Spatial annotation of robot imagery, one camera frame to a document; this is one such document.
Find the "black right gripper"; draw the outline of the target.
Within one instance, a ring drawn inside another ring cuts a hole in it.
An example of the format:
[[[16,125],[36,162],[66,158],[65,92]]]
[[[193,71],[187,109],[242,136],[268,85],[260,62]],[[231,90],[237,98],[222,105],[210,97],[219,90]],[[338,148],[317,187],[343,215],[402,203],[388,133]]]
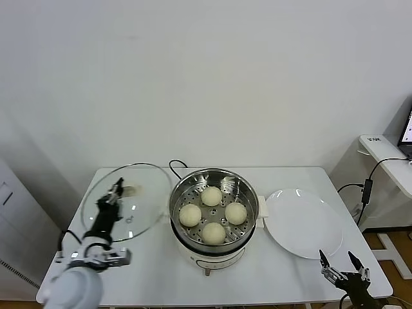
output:
[[[365,268],[360,259],[351,251],[348,256],[352,265],[358,273],[343,272],[345,278],[342,279],[341,273],[330,266],[327,257],[322,250],[319,250],[321,274],[337,288],[344,290],[351,300],[354,308],[374,308],[374,298],[369,294],[370,270]]]

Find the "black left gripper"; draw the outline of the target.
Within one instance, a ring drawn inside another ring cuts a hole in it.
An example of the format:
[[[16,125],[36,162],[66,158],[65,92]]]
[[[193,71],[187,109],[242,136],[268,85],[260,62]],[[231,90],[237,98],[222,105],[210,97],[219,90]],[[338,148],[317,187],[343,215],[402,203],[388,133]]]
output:
[[[85,237],[110,238],[114,224],[120,220],[120,205],[124,179],[120,177],[108,191],[108,196],[97,200],[98,214],[92,227],[85,233]]]

